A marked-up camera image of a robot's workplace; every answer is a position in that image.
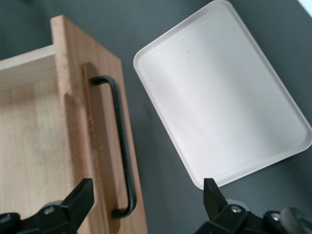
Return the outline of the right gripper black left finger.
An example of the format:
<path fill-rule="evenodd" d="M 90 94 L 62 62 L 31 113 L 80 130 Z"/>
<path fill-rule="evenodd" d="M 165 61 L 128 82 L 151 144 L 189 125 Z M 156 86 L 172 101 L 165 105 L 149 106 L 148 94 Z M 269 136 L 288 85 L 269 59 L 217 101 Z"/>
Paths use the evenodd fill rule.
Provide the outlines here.
<path fill-rule="evenodd" d="M 76 234 L 94 204 L 91 178 L 83 179 L 63 201 L 46 204 L 29 218 L 0 215 L 2 234 Z"/>

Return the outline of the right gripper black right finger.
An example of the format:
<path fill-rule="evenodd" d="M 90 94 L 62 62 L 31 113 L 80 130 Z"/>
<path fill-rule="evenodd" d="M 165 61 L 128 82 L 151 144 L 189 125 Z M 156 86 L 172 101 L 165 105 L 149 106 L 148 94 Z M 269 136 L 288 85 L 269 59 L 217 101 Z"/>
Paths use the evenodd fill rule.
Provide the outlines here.
<path fill-rule="evenodd" d="M 204 179 L 203 203 L 209 220 L 197 234 L 281 234 L 280 213 L 266 212 L 258 217 L 241 202 L 228 201 L 214 179 Z"/>

